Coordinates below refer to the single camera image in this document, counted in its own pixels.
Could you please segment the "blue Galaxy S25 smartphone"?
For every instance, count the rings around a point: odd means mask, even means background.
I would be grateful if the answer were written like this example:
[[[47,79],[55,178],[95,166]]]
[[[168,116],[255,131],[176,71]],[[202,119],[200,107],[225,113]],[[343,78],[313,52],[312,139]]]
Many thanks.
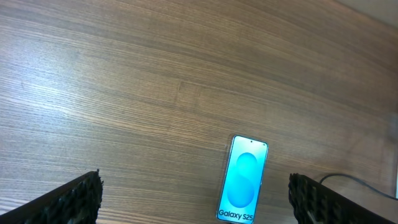
[[[269,146],[235,135],[231,141],[216,218],[228,223],[254,223]]]

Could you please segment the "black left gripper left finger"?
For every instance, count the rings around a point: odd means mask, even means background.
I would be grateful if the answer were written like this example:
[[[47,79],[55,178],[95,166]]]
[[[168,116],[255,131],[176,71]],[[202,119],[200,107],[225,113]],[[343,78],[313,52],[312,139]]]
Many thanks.
[[[1,223],[95,223],[102,195],[99,171],[90,171],[2,214]]]

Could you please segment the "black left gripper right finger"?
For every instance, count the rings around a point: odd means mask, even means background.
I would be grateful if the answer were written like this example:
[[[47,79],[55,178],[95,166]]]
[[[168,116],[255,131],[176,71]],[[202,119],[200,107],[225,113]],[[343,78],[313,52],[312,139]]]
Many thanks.
[[[289,177],[289,202],[299,224],[392,224],[390,220],[298,173]]]

